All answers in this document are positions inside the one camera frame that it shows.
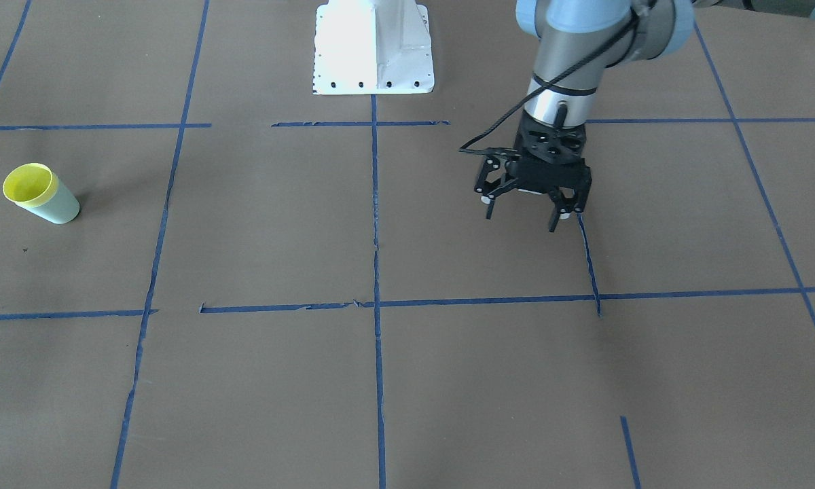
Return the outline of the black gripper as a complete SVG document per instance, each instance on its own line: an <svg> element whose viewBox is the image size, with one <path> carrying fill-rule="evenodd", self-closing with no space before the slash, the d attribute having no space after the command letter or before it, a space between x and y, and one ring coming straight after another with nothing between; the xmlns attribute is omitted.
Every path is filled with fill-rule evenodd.
<svg viewBox="0 0 815 489"><path fill-rule="evenodd" d="M583 158L585 143L584 124L556 128L522 112L515 149L481 151L475 192L486 205L485 219L492 219L498 197L517 186L520 191L547 193L554 206L547 227L550 233L566 216L582 213L592 186L591 169Z"/></svg>

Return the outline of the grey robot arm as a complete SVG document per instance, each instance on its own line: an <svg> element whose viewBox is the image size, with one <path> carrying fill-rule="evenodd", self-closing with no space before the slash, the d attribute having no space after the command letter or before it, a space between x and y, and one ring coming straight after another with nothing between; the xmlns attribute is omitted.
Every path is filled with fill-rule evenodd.
<svg viewBox="0 0 815 489"><path fill-rule="evenodd" d="M520 1L515 16L536 37L528 92L503 114L519 115L510 147L475 148L484 131L460 146L482 157L475 192L491 219L507 192L547 196L548 231L583 213L593 175L583 152L585 123L606 69L676 52L693 32L694 12L715 1Z"/></svg>

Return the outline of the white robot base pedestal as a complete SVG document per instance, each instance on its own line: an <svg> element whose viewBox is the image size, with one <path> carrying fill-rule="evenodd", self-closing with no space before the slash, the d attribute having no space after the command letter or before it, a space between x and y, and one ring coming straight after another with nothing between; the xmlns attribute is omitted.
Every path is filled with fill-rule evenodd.
<svg viewBox="0 0 815 489"><path fill-rule="evenodd" d="M314 19L314 95L433 91L433 44L423 4L329 1L317 7Z"/></svg>

